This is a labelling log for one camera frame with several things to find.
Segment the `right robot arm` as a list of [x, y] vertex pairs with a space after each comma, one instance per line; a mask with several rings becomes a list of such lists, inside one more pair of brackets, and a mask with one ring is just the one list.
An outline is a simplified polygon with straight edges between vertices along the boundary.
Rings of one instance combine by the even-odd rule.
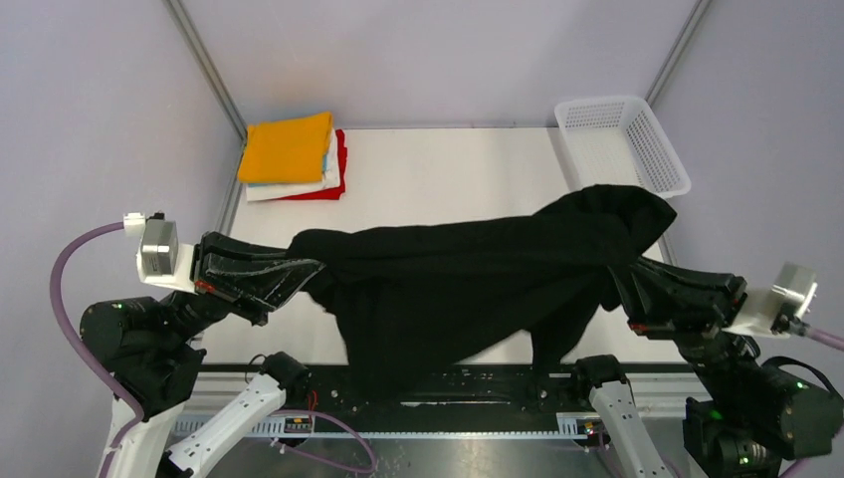
[[684, 448], [706, 476], [785, 477], [831, 452], [843, 429], [841, 392], [817, 368], [795, 375], [794, 358], [761, 359], [756, 342], [800, 337], [842, 348], [805, 322], [818, 285], [812, 269], [787, 263], [767, 289], [647, 258], [577, 278], [575, 297], [618, 305], [635, 334], [673, 343], [708, 393], [686, 400], [682, 422]]

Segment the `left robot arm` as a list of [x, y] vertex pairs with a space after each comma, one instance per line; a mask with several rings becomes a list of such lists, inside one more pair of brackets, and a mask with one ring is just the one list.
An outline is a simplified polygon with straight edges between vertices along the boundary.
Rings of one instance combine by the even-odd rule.
[[290, 355], [265, 358], [244, 389], [186, 438], [168, 435], [190, 398], [206, 353], [192, 340], [230, 317], [255, 326], [285, 305], [320, 262], [212, 232], [183, 246], [169, 289], [94, 304], [83, 314], [83, 344], [123, 388], [112, 407], [103, 472], [108, 477], [204, 477], [255, 425], [303, 405], [308, 369]]

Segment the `black t shirt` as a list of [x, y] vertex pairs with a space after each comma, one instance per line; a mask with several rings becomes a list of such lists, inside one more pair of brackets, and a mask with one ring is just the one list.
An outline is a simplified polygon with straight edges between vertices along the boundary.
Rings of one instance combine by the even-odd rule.
[[526, 216], [310, 229], [288, 252], [321, 263], [306, 292], [334, 316], [354, 384], [386, 398], [521, 331], [534, 367], [558, 364], [598, 310], [619, 306], [612, 272], [676, 216], [643, 188], [596, 185]]

